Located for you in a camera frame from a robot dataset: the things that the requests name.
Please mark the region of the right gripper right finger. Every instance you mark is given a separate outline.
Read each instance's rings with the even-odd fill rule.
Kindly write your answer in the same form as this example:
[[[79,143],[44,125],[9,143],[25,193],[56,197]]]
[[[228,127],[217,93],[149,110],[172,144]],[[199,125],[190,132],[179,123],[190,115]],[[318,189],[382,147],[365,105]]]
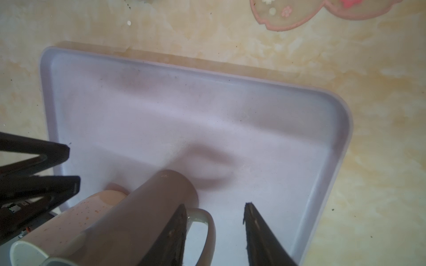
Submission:
[[[297,266],[253,203],[244,208],[247,256],[251,266]]]

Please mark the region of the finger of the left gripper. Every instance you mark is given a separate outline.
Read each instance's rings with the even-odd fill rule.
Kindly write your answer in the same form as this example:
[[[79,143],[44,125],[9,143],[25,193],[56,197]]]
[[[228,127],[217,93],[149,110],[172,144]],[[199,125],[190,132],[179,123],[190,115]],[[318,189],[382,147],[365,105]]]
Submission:
[[[1,178],[1,244],[80,191],[79,176]]]
[[[1,176],[31,176],[69,159],[67,145],[1,133],[1,151],[33,155],[32,158],[1,166]]]

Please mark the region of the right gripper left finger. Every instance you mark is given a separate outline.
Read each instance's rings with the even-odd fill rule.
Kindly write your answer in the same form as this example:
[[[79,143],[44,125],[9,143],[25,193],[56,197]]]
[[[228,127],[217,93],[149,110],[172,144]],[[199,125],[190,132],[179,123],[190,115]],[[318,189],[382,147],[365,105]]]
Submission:
[[[180,204],[139,266],[182,266],[187,233],[187,211]]]

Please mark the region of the grey mug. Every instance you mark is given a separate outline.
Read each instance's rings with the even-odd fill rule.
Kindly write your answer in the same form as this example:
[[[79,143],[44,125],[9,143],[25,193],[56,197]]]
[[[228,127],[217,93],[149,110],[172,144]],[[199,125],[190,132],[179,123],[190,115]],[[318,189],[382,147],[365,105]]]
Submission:
[[[113,207],[98,222],[77,235],[64,251],[44,266],[136,266],[153,248],[169,220],[184,205],[183,234],[193,222],[208,226],[199,266],[212,263],[216,244],[214,220],[199,208],[194,185],[182,174],[164,170]]]

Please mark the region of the white mug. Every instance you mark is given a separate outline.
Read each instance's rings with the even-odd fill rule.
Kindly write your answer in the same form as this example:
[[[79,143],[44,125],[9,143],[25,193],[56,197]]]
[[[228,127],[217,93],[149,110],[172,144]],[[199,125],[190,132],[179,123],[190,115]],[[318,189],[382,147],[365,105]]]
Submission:
[[[15,242],[10,250],[11,265],[40,266],[125,198],[120,191],[106,190],[82,200]]]

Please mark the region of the pink flower coaster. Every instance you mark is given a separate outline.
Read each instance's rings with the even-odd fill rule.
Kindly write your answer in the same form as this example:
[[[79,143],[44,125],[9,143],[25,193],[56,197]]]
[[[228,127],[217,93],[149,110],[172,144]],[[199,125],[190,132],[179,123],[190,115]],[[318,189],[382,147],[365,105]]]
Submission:
[[[401,0],[333,1],[333,0],[250,0],[255,20],[269,31],[289,31],[312,19],[321,9],[344,20],[368,20],[381,16]]]

